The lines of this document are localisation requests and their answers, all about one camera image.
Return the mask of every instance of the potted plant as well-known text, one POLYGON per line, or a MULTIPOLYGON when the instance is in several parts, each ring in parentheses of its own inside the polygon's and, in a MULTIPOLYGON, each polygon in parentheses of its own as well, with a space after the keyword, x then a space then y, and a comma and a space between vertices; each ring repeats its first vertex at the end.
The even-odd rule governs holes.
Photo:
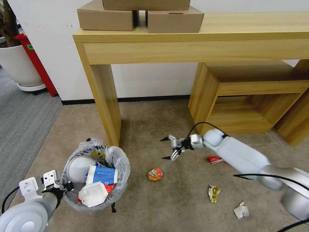
POLYGON ((23 91, 45 88, 20 42, 16 16, 7 0, 0 0, 0 65, 23 91))

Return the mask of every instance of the crumpled wrapper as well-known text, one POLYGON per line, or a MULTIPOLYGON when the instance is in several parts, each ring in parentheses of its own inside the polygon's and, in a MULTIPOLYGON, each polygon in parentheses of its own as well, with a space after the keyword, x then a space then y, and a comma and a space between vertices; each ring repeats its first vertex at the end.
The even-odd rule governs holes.
POLYGON ((209 199, 212 203, 217 202, 217 196, 220 193, 220 191, 221 191, 220 187, 214 186, 214 185, 209 185, 208 195, 209 195, 209 199))
POLYGON ((163 174, 162 174, 161 169, 156 168, 156 169, 152 169, 152 170, 148 173, 147 176, 149 177, 150 180, 156 181, 156 180, 161 180, 163 174))

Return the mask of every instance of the floor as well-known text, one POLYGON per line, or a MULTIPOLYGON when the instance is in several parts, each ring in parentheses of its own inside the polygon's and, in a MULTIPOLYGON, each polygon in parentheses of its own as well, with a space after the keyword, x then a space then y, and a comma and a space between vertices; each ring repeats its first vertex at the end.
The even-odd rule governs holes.
POLYGON ((0 202, 26 176, 61 108, 59 97, 23 92, 0 68, 0 202))
MULTIPOLYGON (((171 154, 169 142, 160 139, 172 133, 185 137, 193 125, 187 100, 120 103, 120 147, 131 165, 128 187, 111 209, 92 215, 78 213, 62 201, 53 216, 51 232, 119 231, 277 231, 296 221, 280 204, 281 192, 258 182, 235 178, 226 163, 211 165, 208 149, 186 151, 177 161, 163 160, 171 154), (151 182, 147 172, 161 168, 163 178, 151 182), (221 187, 217 203, 210 203, 208 185, 221 187), (233 209, 245 201, 250 217, 238 220, 233 209)), ((88 137, 107 142, 95 105, 64 106, 27 176, 63 170, 69 155, 88 137)), ((268 156, 282 167, 309 171, 309 139, 289 147, 274 131, 237 135, 237 139, 268 156)), ((21 202, 17 194, 13 205, 21 202)), ((306 225, 291 231, 308 231, 306 225)))

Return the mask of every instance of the red fire extinguisher cabinet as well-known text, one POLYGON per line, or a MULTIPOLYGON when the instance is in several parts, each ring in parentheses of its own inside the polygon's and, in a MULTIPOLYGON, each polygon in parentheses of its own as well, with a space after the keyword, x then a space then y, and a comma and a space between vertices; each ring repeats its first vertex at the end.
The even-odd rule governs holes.
POLYGON ((38 74, 40 75, 42 81, 44 82, 48 92, 51 94, 52 97, 56 96, 57 90, 54 87, 52 81, 50 80, 44 66, 42 65, 38 55, 36 54, 35 50, 33 49, 28 37, 25 34, 19 34, 15 36, 16 40, 19 40, 22 44, 23 48, 25 49, 28 57, 32 61, 35 69, 37 70, 38 74))

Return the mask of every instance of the green label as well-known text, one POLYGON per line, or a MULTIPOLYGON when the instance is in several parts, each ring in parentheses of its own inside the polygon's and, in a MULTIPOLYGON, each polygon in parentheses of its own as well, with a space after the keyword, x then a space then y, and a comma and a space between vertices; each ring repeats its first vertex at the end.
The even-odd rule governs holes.
POLYGON ((27 48, 28 48, 29 50, 34 50, 34 49, 33 49, 33 46, 32 46, 31 44, 27 44, 27 48))

